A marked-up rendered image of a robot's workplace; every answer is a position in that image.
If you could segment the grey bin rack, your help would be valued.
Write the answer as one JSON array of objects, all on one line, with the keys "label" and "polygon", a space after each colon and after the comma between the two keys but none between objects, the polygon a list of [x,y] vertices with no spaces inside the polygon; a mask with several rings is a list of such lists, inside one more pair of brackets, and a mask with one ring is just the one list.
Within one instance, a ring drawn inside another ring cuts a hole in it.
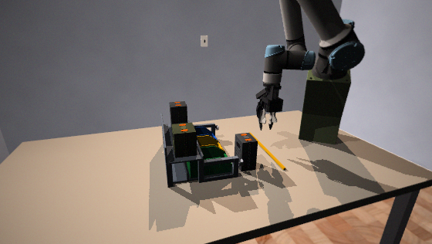
[{"label": "grey bin rack", "polygon": [[[241,162],[239,162],[238,156],[233,156],[233,157],[226,157],[226,158],[214,158],[214,159],[204,160],[204,155],[201,151],[198,142],[197,142],[197,155],[176,158],[174,154],[171,125],[164,124],[162,115],[161,115],[161,123],[162,123],[163,142],[165,142],[164,157],[165,157],[165,165],[166,165],[166,172],[167,172],[168,188],[173,187],[174,183],[180,183],[186,181],[198,180],[199,183],[201,183],[207,181],[217,181],[217,180],[222,180],[227,178],[238,177],[238,166],[244,166],[244,162],[242,159]],[[206,127],[206,128],[210,127],[214,135],[215,135],[215,131],[218,130],[219,128],[219,126],[215,125],[215,123],[195,124],[194,127]],[[187,162],[189,161],[197,161],[198,178],[190,177],[187,168]],[[216,164],[227,164],[227,163],[232,163],[232,172],[204,176],[204,166],[216,165]]]}]

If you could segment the yellow bar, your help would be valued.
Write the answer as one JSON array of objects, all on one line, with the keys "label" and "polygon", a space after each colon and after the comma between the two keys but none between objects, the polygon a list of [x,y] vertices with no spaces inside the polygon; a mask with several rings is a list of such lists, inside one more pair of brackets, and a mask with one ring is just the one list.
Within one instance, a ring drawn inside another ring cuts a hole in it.
[{"label": "yellow bar", "polygon": [[250,133],[257,141],[258,144],[265,150],[265,152],[283,169],[285,170],[285,166],[252,134]]}]

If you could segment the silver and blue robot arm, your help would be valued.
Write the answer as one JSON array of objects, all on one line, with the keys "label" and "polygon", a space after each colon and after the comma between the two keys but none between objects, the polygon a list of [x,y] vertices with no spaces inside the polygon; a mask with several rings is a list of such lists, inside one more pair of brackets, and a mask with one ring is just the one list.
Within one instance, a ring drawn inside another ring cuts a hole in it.
[{"label": "silver and blue robot arm", "polygon": [[[288,50],[282,45],[266,47],[264,83],[280,84],[283,69],[312,70],[318,78],[337,80],[362,61],[365,49],[353,30],[355,22],[341,19],[332,0],[279,2]],[[301,7],[320,37],[317,58],[305,46]]]}]

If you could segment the yellow bin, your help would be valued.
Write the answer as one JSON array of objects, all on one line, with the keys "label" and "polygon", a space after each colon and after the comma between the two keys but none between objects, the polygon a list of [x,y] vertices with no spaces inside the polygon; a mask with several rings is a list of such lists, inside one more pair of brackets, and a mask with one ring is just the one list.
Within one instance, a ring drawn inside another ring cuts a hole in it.
[{"label": "yellow bin", "polygon": [[197,137],[197,142],[199,143],[200,147],[215,146],[215,147],[221,149],[224,152],[224,149],[220,145],[219,141],[215,140],[213,137],[211,137],[209,135],[208,136]]}]

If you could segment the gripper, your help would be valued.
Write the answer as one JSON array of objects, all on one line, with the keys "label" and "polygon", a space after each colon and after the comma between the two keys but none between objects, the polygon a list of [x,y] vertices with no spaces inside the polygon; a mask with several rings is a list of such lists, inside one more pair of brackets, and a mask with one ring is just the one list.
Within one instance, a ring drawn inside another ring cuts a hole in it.
[{"label": "gripper", "polygon": [[256,113],[260,130],[262,130],[262,124],[266,123],[265,111],[267,113],[269,112],[270,118],[268,125],[269,129],[271,130],[273,123],[277,123],[275,113],[282,111],[283,99],[278,97],[278,92],[282,88],[282,86],[280,86],[280,84],[272,86],[272,84],[266,83],[263,83],[263,86],[267,87],[267,93],[265,93],[264,96],[260,98],[260,101],[258,102],[258,105],[256,107]]}]

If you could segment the green open bin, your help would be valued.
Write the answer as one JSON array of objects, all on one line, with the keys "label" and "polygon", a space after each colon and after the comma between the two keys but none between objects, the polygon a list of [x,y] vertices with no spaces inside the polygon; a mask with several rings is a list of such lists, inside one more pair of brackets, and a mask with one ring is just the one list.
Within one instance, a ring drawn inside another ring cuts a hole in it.
[{"label": "green open bin", "polygon": [[[225,152],[215,146],[201,147],[201,151],[204,155],[204,160],[227,157]],[[187,168],[191,178],[198,178],[197,161],[187,162]],[[204,166],[204,175],[215,175],[231,171],[232,163]]]}]

